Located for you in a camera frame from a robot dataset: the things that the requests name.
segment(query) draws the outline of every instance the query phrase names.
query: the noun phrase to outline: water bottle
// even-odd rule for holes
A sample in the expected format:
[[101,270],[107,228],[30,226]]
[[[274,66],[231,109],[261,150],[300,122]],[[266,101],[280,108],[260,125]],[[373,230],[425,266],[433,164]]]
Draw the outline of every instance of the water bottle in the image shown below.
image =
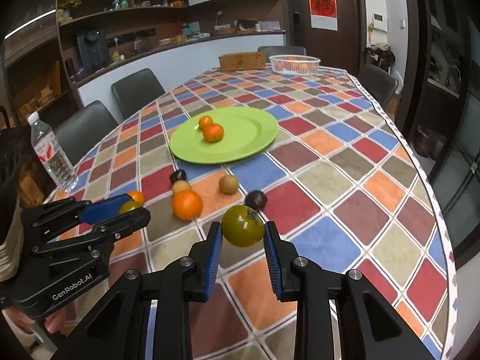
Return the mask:
[[37,112],[28,116],[28,123],[32,126],[32,146],[38,159],[57,187],[71,192],[77,185],[78,177],[52,127],[42,122]]

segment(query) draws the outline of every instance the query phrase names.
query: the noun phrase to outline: table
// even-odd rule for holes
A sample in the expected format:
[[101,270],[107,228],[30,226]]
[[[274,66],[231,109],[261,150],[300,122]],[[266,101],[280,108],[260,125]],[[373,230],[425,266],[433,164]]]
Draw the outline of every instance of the table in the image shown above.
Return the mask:
[[[246,160],[199,166],[172,158],[168,142],[189,117],[220,107],[256,107],[279,122],[274,143]],[[203,199],[201,217],[173,216],[169,175],[187,171]],[[315,76],[266,70],[207,71],[126,120],[78,165],[77,200],[141,189],[152,220],[115,244],[111,275],[69,307],[67,331],[128,268],[163,269],[204,239],[210,223],[248,191],[268,197],[263,213],[300,255],[324,269],[360,269],[436,359],[449,357],[457,317],[452,247],[426,174],[378,103],[343,70]],[[233,173],[235,195],[218,192]],[[63,198],[58,192],[56,199]],[[63,237],[89,231],[79,226]],[[263,245],[224,242],[213,298],[190,308],[194,357],[291,359],[295,303],[277,302]],[[335,357],[340,357],[332,308]]]

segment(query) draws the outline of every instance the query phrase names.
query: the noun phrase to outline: dining table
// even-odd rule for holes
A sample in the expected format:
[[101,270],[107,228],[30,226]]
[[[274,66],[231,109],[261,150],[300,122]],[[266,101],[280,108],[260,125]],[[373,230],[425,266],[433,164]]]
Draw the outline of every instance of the dining table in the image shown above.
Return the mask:
[[[270,113],[279,126],[274,142],[232,163],[194,164],[172,155],[169,141],[179,125],[222,107]],[[193,221],[172,212],[169,176],[177,169],[186,171],[202,197],[202,213]],[[450,357],[457,282],[439,204],[398,128],[347,71],[320,67],[314,75],[292,76],[274,73],[269,65],[207,71],[124,121],[76,170],[79,180],[70,196],[96,202],[140,190],[151,221],[115,243],[109,278],[67,307],[65,333],[127,269],[164,269],[206,239],[211,223],[229,207],[261,190],[268,198],[262,219],[274,221],[280,237],[292,242],[299,255],[330,271],[360,270],[435,359]],[[239,180],[233,195],[218,190],[225,174]],[[59,190],[51,198],[67,196]],[[61,238],[91,228],[82,224]],[[212,297],[190,303],[193,356],[290,360],[296,311],[296,303],[277,301],[261,242],[240,248],[224,240]],[[339,359],[333,302],[331,318]]]

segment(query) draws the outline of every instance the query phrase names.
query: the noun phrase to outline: white plastic basket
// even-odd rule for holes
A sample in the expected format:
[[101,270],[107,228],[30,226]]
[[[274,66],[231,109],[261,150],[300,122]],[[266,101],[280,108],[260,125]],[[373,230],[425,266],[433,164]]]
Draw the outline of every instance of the white plastic basket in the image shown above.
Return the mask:
[[270,63],[274,73],[309,76],[317,74],[320,59],[306,55],[272,55]]

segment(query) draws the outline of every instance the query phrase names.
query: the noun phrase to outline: dark purple fruit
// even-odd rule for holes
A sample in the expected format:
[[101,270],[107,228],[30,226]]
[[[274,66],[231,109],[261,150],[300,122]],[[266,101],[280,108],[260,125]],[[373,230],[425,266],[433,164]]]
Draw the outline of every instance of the dark purple fruit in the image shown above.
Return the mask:
[[262,191],[252,191],[245,197],[245,205],[255,211],[261,211],[268,203],[268,198]]
[[179,169],[174,171],[169,178],[170,178],[170,183],[172,185],[175,183],[175,181],[178,181],[178,180],[187,181],[187,172],[184,171],[183,169]]

